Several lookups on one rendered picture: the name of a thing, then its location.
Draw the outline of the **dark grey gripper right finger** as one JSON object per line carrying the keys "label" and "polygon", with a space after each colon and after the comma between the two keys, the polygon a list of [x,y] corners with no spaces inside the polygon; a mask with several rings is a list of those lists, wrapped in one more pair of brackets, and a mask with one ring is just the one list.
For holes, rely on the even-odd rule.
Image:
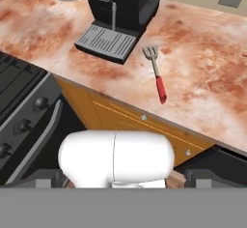
{"label": "dark grey gripper right finger", "polygon": [[208,169],[187,169],[185,187],[190,188],[239,188],[240,184],[225,180]]}

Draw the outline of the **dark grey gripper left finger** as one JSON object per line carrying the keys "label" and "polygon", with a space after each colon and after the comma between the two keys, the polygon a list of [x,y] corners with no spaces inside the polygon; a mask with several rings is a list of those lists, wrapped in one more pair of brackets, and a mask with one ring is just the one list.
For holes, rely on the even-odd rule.
{"label": "dark grey gripper left finger", "polygon": [[39,169],[25,180],[7,184],[7,187],[16,188],[64,188],[67,186],[67,177],[60,169]]}

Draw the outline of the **black appliance front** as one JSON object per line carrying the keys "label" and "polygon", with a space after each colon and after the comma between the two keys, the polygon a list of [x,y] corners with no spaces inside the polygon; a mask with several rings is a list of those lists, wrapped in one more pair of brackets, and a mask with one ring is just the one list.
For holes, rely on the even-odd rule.
{"label": "black appliance front", "polygon": [[175,167],[181,174],[186,169],[208,169],[220,178],[247,186],[247,157],[218,145]]}

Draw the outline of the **black stove knob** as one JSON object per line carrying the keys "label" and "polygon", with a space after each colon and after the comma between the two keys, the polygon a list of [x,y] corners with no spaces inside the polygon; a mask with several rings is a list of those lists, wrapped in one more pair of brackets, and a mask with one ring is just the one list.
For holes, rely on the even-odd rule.
{"label": "black stove knob", "polygon": [[36,110],[44,110],[49,106],[49,100],[46,97],[40,97],[34,102],[34,108]]}
{"label": "black stove knob", "polygon": [[12,146],[8,143],[3,143],[0,145],[0,158],[8,157],[12,154]]}
{"label": "black stove knob", "polygon": [[14,130],[16,133],[24,133],[30,131],[31,129],[32,129],[32,122],[28,119],[22,119],[18,121],[14,126]]}

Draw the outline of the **black oven door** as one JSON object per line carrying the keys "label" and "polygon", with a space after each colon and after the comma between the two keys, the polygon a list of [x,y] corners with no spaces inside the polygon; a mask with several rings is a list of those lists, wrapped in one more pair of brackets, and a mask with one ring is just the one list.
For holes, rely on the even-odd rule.
{"label": "black oven door", "polygon": [[[58,169],[58,151],[62,141],[68,134],[86,129],[83,123],[76,116],[72,108],[68,105],[68,103],[63,99],[61,99],[61,101],[64,105],[58,126],[51,134],[41,152],[38,154],[36,159],[32,162],[32,164],[26,170],[20,180],[27,178],[39,169]],[[42,126],[48,125],[52,113],[53,111],[48,112],[48,114],[41,119],[39,125],[37,126],[37,129],[40,129]],[[37,140],[33,138],[28,139],[29,143],[36,141]]]}

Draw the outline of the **white rounded cylinder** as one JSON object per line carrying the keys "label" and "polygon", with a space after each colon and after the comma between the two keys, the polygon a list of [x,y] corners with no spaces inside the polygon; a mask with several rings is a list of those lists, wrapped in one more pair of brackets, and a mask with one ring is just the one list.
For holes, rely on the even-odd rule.
{"label": "white rounded cylinder", "polygon": [[64,139],[58,162],[77,188],[164,188],[175,153],[162,134],[85,130]]}

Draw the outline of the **orange wooden drawer front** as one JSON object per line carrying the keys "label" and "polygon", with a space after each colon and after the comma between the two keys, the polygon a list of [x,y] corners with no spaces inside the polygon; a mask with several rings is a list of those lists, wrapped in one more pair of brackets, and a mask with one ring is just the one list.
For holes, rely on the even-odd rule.
{"label": "orange wooden drawer front", "polygon": [[94,102],[94,105],[104,128],[157,132],[165,135],[176,149],[184,149],[185,151],[191,149],[194,152],[201,152],[203,150],[202,147],[194,142],[186,141],[181,135],[175,135],[163,128],[156,128],[145,121],[131,118],[129,115],[125,115],[98,102]]}

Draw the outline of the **black stove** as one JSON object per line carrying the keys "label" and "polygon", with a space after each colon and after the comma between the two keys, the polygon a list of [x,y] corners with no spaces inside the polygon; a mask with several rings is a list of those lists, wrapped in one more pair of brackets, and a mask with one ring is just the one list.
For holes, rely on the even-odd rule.
{"label": "black stove", "polygon": [[[23,141],[40,121],[49,106],[61,95],[61,89],[51,73],[0,51],[0,145],[12,146],[12,154],[0,158],[0,185],[3,185],[19,163],[17,154],[23,154]],[[49,100],[44,110],[36,110],[34,102],[40,97]],[[16,133],[15,124],[28,119],[32,129]]]}

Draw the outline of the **black coffee machine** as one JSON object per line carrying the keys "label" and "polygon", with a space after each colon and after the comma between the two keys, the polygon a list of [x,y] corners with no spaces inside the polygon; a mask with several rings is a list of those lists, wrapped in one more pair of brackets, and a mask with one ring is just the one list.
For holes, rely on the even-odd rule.
{"label": "black coffee machine", "polygon": [[94,21],[75,42],[75,47],[123,65],[155,17],[159,2],[88,0]]}

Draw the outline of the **red-handled metal spatula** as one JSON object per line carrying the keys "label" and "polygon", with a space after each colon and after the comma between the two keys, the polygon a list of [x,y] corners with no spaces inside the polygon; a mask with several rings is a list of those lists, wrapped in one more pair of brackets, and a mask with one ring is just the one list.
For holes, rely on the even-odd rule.
{"label": "red-handled metal spatula", "polygon": [[167,95],[166,95],[162,77],[159,74],[158,67],[156,64],[156,60],[158,56],[157,47],[156,46],[146,46],[146,47],[143,47],[142,50],[143,50],[143,53],[146,59],[151,61],[155,79],[156,79],[156,88],[157,88],[157,92],[159,95],[159,100],[161,104],[164,104],[167,100]]}

